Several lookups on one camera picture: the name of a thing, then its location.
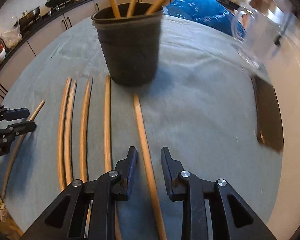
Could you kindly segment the light blue table towel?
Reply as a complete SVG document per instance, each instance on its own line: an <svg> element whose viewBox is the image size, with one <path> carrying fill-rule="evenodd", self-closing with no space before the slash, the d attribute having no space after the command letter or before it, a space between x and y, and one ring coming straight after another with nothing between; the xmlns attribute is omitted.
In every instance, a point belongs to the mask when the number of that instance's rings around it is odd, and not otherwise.
<svg viewBox="0 0 300 240"><path fill-rule="evenodd" d="M123 239L158 239L143 161L149 149L168 239L181 238L182 204L170 201L160 152L199 178L225 179L267 222L274 208L282 157L257 140L257 114L250 67L237 42L210 27L172 16L161 22L158 70L141 87L111 84L111 157L138 151L133 192L117 205ZM6 207L26 231L60 194L57 132L68 77L77 81L72 119L72 168L80 175L81 112L87 80L93 79L87 132L88 179L104 168L104 96L108 69L91 19L63 33L39 53L3 101L34 111L43 103L36 130L22 143L8 181Z"/></svg>

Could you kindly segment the black smartphone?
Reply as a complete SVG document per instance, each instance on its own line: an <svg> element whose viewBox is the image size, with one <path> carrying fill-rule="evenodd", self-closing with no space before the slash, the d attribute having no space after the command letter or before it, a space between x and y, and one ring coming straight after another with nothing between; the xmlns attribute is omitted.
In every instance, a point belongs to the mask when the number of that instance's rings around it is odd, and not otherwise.
<svg viewBox="0 0 300 240"><path fill-rule="evenodd" d="M279 103L274 87L257 75L250 77L253 85L256 115L257 140L276 152L284 149L283 125Z"/></svg>

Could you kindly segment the black perforated utensil holder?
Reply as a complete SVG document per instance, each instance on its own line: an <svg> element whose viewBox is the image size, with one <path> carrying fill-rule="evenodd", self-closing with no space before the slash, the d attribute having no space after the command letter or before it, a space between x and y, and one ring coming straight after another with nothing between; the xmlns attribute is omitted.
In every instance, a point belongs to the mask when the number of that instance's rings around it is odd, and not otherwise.
<svg viewBox="0 0 300 240"><path fill-rule="evenodd" d="M123 86L150 83L157 72L163 7L146 15L150 3L137 3L127 17L129 4L119 5L121 18L111 7L91 16L112 80Z"/></svg>

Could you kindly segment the blue plastic bag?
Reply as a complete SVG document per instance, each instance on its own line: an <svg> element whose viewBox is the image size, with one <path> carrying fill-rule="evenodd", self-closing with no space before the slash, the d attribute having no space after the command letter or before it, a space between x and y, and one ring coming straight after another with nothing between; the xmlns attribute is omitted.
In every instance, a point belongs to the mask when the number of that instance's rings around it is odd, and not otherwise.
<svg viewBox="0 0 300 240"><path fill-rule="evenodd" d="M234 14L216 0L174 0L164 14L200 23L232 36Z"/></svg>

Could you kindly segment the white bowl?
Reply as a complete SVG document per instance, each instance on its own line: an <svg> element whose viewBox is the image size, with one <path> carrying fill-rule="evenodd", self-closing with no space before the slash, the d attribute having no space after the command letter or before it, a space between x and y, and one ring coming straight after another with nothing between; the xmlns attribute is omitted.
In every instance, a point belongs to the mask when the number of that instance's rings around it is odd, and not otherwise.
<svg viewBox="0 0 300 240"><path fill-rule="evenodd" d="M4 61L6 57L6 50L5 48L0 52L0 64L2 63L2 61Z"/></svg>

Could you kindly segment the steel cooking pot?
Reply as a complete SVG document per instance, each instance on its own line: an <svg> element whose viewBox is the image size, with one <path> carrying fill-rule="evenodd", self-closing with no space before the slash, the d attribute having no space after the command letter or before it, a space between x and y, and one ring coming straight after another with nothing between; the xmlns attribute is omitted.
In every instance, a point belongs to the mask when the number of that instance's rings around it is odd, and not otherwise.
<svg viewBox="0 0 300 240"><path fill-rule="evenodd" d="M31 22L36 20L40 16L40 7L36 7L35 9L27 12L23 12L21 18L19 18L19 26L20 29L24 29L27 27Z"/></svg>

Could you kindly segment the lower kitchen cabinets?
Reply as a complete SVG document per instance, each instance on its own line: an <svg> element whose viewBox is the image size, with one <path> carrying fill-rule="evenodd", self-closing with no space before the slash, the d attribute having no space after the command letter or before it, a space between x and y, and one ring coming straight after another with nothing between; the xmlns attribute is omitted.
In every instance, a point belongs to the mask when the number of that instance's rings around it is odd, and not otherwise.
<svg viewBox="0 0 300 240"><path fill-rule="evenodd" d="M47 13L30 25L21 41L0 64L0 104L18 76L44 48L73 25L109 6L109 0L75 1Z"/></svg>

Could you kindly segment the clear plastic bag on counter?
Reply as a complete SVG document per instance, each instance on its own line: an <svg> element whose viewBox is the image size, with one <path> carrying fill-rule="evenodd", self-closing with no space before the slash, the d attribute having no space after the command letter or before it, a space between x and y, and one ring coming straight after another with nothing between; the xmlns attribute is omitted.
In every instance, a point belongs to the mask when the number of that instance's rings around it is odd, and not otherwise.
<svg viewBox="0 0 300 240"><path fill-rule="evenodd" d="M19 26L2 33L1 38L8 49L13 49L22 39Z"/></svg>

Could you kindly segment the clear glass mug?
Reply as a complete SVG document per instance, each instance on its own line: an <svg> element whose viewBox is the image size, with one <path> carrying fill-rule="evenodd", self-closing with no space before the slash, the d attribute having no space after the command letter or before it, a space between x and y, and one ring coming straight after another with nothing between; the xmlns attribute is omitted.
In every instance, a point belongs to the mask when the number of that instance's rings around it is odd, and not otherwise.
<svg viewBox="0 0 300 240"><path fill-rule="evenodd" d="M276 3L257 10L248 4L239 7L231 22L233 38L239 42L237 52L250 66L257 69L270 57L270 51L280 46L290 13Z"/></svg>

